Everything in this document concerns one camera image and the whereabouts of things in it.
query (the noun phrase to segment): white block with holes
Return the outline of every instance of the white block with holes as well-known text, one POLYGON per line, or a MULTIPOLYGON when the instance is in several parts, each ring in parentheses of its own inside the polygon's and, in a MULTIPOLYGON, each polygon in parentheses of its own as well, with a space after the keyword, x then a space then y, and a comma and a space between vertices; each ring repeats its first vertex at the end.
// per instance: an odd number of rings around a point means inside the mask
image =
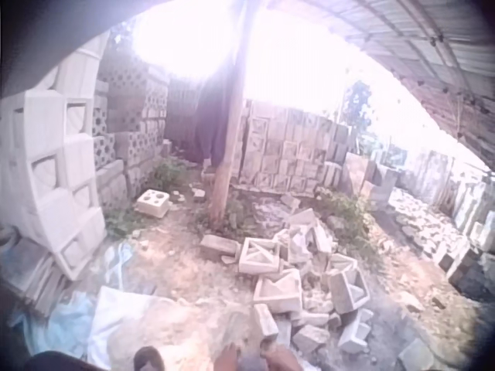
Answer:
POLYGON ((138 198, 136 209, 140 213, 163 218, 170 207, 169 198, 168 193, 148 189, 138 198))
POLYGON ((96 176, 93 138, 90 135, 77 134, 65 138, 63 173, 70 189, 75 189, 96 176))

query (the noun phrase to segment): bright sky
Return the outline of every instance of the bright sky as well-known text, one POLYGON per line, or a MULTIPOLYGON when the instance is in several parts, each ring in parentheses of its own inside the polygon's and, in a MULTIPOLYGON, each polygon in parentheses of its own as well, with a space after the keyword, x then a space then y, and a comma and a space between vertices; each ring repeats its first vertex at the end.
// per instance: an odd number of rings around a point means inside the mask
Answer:
MULTIPOLYGON (((191 80, 211 74, 236 42, 229 0, 175 0, 140 16, 135 50, 146 61, 191 80)), ((263 10, 254 24, 244 95, 321 114, 333 113, 345 87, 371 86, 370 130, 385 141, 419 145, 481 166, 455 139, 440 131, 420 103, 391 73, 318 25, 263 10)))

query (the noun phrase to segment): block wall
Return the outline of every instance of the block wall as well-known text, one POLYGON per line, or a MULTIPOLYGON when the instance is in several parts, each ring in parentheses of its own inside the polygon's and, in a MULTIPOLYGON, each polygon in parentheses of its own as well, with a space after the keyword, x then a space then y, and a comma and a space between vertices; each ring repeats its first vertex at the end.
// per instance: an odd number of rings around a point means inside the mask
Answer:
POLYGON ((325 117, 258 101, 247 102, 241 126, 240 183, 276 192, 313 192, 329 163, 343 164, 353 136, 325 117))
POLYGON ((92 120, 107 39, 92 39, 36 87, 1 102, 0 222, 46 248, 71 280, 106 234, 92 120))
POLYGON ((101 198, 109 199, 105 207, 113 208, 124 199, 124 180, 128 198, 135 198, 159 164, 169 76, 135 54, 115 49, 105 52, 98 76, 108 83, 108 140, 103 145, 113 141, 114 157, 121 160, 107 163, 100 172, 101 198))

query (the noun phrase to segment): rock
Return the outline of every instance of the rock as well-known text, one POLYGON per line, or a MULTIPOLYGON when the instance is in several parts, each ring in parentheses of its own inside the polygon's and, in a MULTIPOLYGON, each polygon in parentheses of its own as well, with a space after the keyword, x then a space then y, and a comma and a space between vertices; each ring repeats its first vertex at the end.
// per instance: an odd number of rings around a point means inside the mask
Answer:
POLYGON ((195 189, 193 194, 193 200, 195 203, 202 203, 207 198, 207 193, 202 189, 195 189))
POLYGON ((331 215, 326 219, 326 224, 331 230, 345 230, 346 220, 338 216, 331 215))
POLYGON ((407 291, 399 293, 399 301, 413 313, 421 313, 425 310, 423 304, 413 294, 409 294, 407 291))
POLYGON ((295 346, 304 354, 308 355, 319 346, 326 344, 330 339, 330 333, 323 328, 306 325, 292 337, 295 346))
POLYGON ((433 366, 435 358, 420 339, 415 339, 398 357, 399 363, 405 371, 422 371, 433 366))

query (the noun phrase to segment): dark cloth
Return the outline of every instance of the dark cloth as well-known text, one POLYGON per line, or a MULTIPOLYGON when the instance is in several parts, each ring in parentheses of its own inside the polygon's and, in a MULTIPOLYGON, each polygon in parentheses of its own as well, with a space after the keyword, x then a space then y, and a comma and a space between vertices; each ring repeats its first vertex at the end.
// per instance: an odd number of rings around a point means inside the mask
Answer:
POLYGON ((198 160, 202 162, 205 158, 211 158, 211 165, 215 168, 224 159, 232 71, 229 60, 205 82, 196 109, 198 160))

